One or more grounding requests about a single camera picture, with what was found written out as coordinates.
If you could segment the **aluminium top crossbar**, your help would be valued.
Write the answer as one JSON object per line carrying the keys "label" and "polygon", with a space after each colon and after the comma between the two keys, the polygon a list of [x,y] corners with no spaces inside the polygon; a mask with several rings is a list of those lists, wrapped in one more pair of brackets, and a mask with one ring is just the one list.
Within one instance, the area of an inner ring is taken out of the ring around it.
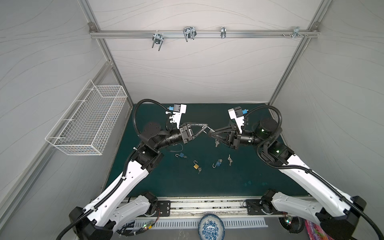
{"label": "aluminium top crossbar", "polygon": [[[282,34],[290,34],[293,29],[288,30],[231,30],[227,29],[225,39],[270,39],[270,38],[284,38]],[[221,28],[216,30],[199,30],[196,29],[197,35],[195,39],[221,39]],[[317,28],[309,30],[301,30],[302,34],[308,34],[308,38],[317,38],[321,32]],[[163,35],[164,39],[185,39],[182,30],[90,30],[90,35],[93,39],[152,39],[153,34],[159,33]]]}

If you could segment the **metal U-bolt clamp middle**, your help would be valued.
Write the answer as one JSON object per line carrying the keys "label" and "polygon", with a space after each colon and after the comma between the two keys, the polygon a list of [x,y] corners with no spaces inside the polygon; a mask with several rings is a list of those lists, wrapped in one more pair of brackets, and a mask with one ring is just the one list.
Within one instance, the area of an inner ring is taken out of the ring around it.
{"label": "metal U-bolt clamp middle", "polygon": [[186,42],[189,41],[189,39],[194,40],[197,32],[195,27],[186,27],[183,29],[183,35],[185,37]]}

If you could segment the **small blue padlock left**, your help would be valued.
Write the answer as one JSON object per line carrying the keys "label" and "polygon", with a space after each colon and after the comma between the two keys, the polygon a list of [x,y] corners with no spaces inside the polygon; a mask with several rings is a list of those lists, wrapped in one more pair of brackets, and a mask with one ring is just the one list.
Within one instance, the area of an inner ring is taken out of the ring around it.
{"label": "small blue padlock left", "polygon": [[175,154],[175,156],[176,156],[177,158],[184,158],[184,159],[187,158],[187,156],[186,156],[185,154],[183,154],[183,153]]}

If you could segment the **metal U-bolt clamp left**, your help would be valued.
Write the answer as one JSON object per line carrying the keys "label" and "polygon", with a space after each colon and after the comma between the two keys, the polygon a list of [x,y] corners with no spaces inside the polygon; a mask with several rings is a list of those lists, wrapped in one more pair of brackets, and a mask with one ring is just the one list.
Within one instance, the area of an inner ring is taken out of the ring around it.
{"label": "metal U-bolt clamp left", "polygon": [[155,33],[155,34],[153,34],[152,40],[153,40],[152,48],[154,48],[155,45],[158,45],[158,51],[160,51],[161,47],[162,47],[162,44],[164,42],[163,35],[161,35],[159,33]]}

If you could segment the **blue white patterned plate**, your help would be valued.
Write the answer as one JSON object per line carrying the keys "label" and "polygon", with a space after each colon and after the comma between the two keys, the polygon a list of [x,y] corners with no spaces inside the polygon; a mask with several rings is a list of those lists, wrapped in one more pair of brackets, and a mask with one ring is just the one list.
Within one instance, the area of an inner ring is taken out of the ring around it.
{"label": "blue white patterned plate", "polygon": [[198,234],[201,240],[223,240],[225,238],[224,223],[214,214],[204,215],[198,223]]}

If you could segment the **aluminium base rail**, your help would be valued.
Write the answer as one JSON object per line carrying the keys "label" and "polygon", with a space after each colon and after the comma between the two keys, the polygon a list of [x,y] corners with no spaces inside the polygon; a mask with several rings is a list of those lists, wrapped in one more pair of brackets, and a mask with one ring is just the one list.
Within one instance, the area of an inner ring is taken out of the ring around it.
{"label": "aluminium base rail", "polygon": [[169,201],[169,219],[193,219],[206,214],[215,214],[220,218],[282,217],[283,214],[266,215],[260,209],[255,213],[249,210],[246,200],[258,203],[260,196],[239,197],[158,197],[159,201]]}

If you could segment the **metal hook clamp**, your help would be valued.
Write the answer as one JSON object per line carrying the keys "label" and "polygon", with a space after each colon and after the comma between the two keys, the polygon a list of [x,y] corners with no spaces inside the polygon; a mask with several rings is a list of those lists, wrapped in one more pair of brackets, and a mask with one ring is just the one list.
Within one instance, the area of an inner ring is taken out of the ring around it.
{"label": "metal hook clamp", "polygon": [[225,39],[227,35],[226,27],[221,27],[221,39]]}

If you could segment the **metal bracket clamp right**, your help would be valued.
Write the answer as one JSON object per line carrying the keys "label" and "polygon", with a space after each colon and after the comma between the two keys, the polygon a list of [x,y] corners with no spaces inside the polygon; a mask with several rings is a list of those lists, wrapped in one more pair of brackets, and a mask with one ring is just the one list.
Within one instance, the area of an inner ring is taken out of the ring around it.
{"label": "metal bracket clamp right", "polygon": [[299,27],[294,28],[293,31],[292,31],[292,33],[287,34],[287,35],[286,35],[286,34],[282,34],[282,36],[283,36],[284,38],[290,38],[290,39],[295,39],[295,38],[301,38],[301,39],[303,39],[303,38],[308,38],[308,37],[309,37],[308,34],[302,34],[302,33],[300,32],[300,28],[299,28]]}

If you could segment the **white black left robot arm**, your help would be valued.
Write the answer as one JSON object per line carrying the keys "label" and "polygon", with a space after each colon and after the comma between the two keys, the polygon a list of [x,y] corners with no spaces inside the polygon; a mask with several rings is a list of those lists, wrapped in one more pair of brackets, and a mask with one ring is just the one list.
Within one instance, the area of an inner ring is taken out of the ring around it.
{"label": "white black left robot arm", "polygon": [[125,205],[122,201],[161,162],[161,149],[186,144],[207,127],[184,123],[179,129],[165,131],[158,123],[146,124],[139,135],[141,142],[127,158],[122,173],[84,208],[74,208],[69,214],[71,223],[63,232],[73,230],[80,240],[109,240],[136,217],[154,214],[158,199],[151,193],[139,195]]}

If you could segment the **silver key pair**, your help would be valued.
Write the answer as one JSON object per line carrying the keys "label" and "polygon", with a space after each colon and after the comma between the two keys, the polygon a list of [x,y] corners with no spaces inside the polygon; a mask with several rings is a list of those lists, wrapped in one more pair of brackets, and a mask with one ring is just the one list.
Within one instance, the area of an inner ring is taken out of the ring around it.
{"label": "silver key pair", "polygon": [[233,160],[232,160],[232,158],[231,158],[231,155],[228,156],[228,161],[229,161],[229,166],[231,166],[232,163],[233,163]]}

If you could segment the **metal u-bolt clamp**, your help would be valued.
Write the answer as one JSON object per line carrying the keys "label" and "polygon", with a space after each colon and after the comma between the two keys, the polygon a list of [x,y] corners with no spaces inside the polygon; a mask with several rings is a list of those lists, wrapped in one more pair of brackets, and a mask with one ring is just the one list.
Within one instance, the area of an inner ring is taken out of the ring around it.
{"label": "metal u-bolt clamp", "polygon": [[160,51],[161,47],[162,47],[162,44],[164,42],[163,35],[161,35],[159,33],[155,33],[155,34],[153,34],[152,40],[153,40],[152,48],[154,48],[155,45],[158,45],[158,51]]}
{"label": "metal u-bolt clamp", "polygon": [[194,40],[197,32],[195,27],[186,27],[183,29],[183,35],[185,37],[186,42],[189,41],[189,39]]}

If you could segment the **pink Fox's candy bag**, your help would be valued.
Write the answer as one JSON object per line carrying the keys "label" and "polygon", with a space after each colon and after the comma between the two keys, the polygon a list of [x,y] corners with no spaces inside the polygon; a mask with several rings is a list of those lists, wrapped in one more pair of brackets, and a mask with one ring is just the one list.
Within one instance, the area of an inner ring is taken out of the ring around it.
{"label": "pink Fox's candy bag", "polygon": [[328,240],[327,234],[322,228],[308,220],[305,221],[310,240]]}

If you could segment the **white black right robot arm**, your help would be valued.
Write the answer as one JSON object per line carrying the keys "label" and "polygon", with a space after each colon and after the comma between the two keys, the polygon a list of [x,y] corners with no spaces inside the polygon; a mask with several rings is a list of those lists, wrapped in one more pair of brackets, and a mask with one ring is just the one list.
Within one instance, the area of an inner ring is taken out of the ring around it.
{"label": "white black right robot arm", "polygon": [[278,122],[265,118],[258,122],[254,131],[231,124],[211,130],[210,136],[232,149],[238,149],[239,145],[255,147],[258,157],[267,166],[287,175],[315,198],[309,202],[269,190],[259,203],[265,214],[292,214],[320,226],[334,240],[351,240],[360,218],[368,218],[364,213],[366,201],[339,191],[310,169],[293,150],[277,140],[280,130]]}

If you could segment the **brass padlock with keys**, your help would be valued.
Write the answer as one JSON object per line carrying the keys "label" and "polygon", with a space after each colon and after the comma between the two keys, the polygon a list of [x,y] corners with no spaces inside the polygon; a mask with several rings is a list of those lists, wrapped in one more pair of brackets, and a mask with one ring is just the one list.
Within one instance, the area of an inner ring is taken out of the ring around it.
{"label": "brass padlock with keys", "polygon": [[198,173],[200,174],[201,171],[202,171],[202,167],[198,164],[197,161],[194,161],[194,169],[196,169],[198,171]]}

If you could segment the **blue padlock with keys right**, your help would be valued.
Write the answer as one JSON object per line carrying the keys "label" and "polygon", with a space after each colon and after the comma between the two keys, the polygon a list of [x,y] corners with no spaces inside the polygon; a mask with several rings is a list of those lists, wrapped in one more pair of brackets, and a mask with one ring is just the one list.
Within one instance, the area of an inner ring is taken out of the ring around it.
{"label": "blue padlock with keys right", "polygon": [[222,159],[217,160],[216,163],[214,163],[214,164],[212,165],[212,167],[213,167],[213,168],[219,167],[219,166],[222,164],[222,161],[223,161]]}

